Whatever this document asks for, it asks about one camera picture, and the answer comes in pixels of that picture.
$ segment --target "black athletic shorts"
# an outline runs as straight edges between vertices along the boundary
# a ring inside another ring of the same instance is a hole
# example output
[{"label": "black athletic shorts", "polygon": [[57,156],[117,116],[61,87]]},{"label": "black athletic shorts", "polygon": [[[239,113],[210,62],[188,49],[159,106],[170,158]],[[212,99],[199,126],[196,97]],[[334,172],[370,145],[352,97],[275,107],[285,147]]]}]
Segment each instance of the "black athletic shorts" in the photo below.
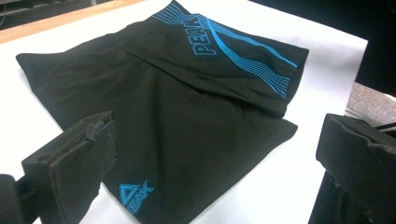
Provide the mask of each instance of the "black athletic shorts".
[{"label": "black athletic shorts", "polygon": [[104,183],[142,223],[174,224],[295,134],[282,117],[307,54],[174,1],[115,34],[17,60],[63,129],[114,112],[119,156]]}]

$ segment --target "white table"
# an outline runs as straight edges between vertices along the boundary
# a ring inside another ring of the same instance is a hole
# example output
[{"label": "white table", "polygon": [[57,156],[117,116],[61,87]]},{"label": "white table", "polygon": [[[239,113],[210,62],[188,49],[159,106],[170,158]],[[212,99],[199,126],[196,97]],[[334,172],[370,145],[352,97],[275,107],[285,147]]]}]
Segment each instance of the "white table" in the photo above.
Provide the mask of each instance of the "white table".
[{"label": "white table", "polygon": [[[15,56],[70,49],[142,21],[169,2],[146,0],[0,45],[0,173],[22,177],[21,161],[61,133],[31,93]],[[344,114],[367,41],[245,0],[178,2],[243,32],[310,50],[300,88],[285,116],[299,126],[297,134],[193,223],[307,223],[324,174],[315,159],[322,121],[326,113]],[[81,223],[138,221],[102,186]]]}]

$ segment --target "wooden table edge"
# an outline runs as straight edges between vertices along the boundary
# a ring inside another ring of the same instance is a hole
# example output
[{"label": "wooden table edge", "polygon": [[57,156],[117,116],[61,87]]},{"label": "wooden table edge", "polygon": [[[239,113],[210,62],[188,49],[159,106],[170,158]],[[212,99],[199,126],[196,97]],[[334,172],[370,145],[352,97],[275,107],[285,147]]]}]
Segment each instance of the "wooden table edge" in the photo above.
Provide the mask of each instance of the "wooden table edge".
[{"label": "wooden table edge", "polygon": [[129,5],[142,1],[144,0],[112,0],[110,2],[106,2],[93,7],[86,7],[59,16],[47,18],[41,21],[34,21],[24,25],[2,30],[0,31],[0,44],[28,35],[37,34],[73,21],[79,21],[120,7],[127,7]]}]

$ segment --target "printed graphic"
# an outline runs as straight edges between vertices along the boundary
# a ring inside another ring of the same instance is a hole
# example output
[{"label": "printed graphic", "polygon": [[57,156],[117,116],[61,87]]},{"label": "printed graphic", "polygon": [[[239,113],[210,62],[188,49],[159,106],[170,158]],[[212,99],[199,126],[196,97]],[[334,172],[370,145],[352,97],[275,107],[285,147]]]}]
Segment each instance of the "printed graphic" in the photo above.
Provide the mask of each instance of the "printed graphic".
[{"label": "printed graphic", "polygon": [[148,182],[145,181],[143,186],[140,185],[120,185],[121,203],[131,213],[137,214],[142,202],[149,196],[154,188],[148,188]]},{"label": "printed graphic", "polygon": [[269,66],[254,60],[245,59],[235,53],[232,49],[220,39],[218,34],[227,35],[233,39],[244,41],[250,45],[267,49],[272,55],[285,62],[289,66],[297,67],[297,64],[280,55],[275,49],[263,43],[257,42],[249,37],[235,34],[234,32],[222,27],[214,21],[199,15],[186,15],[175,4],[171,3],[162,11],[154,14],[153,18],[170,25],[183,25],[185,27],[187,38],[192,45],[195,55],[216,55],[208,38],[211,33],[221,51],[230,58],[230,60],[241,69],[258,76],[267,83],[276,93],[286,98],[290,78],[282,77],[276,74]]}]

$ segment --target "blue stripe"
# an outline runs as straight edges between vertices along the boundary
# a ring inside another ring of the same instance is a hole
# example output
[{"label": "blue stripe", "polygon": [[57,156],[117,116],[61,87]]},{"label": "blue stripe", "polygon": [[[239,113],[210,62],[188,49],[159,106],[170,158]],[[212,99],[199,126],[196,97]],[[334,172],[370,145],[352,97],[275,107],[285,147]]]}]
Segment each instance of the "blue stripe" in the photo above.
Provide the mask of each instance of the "blue stripe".
[{"label": "blue stripe", "polygon": [[218,33],[227,35],[233,39],[241,40],[244,42],[249,43],[250,45],[262,47],[267,49],[271,54],[277,57],[279,60],[286,62],[287,64],[297,67],[297,64],[290,61],[289,59],[280,55],[275,49],[272,47],[265,45],[263,43],[257,42],[247,36],[241,36],[235,34],[234,32],[218,25],[217,23],[211,21],[210,19],[196,14],[196,15],[186,15],[183,11],[176,6],[175,4],[171,3],[168,7],[164,8],[162,11],[154,14],[153,18],[162,21],[167,24],[181,24],[184,25],[185,21],[190,21],[193,18],[198,17],[198,22],[200,23],[201,27],[205,30],[210,30],[212,32],[213,37],[216,40],[216,43],[219,45],[219,48],[224,52],[230,60],[237,65],[238,67],[242,68],[243,70],[252,73],[262,79],[265,83],[267,83],[272,90],[276,93],[281,95],[282,97],[286,98],[288,86],[290,84],[290,78],[282,77],[276,74],[269,66],[264,63],[260,63],[254,60],[245,59],[240,57],[230,48],[228,48],[224,42],[219,38]]},{"label": "blue stripe", "polygon": [[212,24],[212,21],[207,20],[208,28],[212,31],[212,35],[218,43],[220,49],[231,59],[233,63],[235,63],[237,66],[244,69],[245,71],[260,77],[276,93],[278,93],[282,97],[286,97],[287,88],[290,83],[290,79],[288,77],[282,77],[276,74],[274,71],[271,70],[270,67],[263,63],[240,57],[238,54],[228,48],[224,44],[224,42],[221,41]]}]

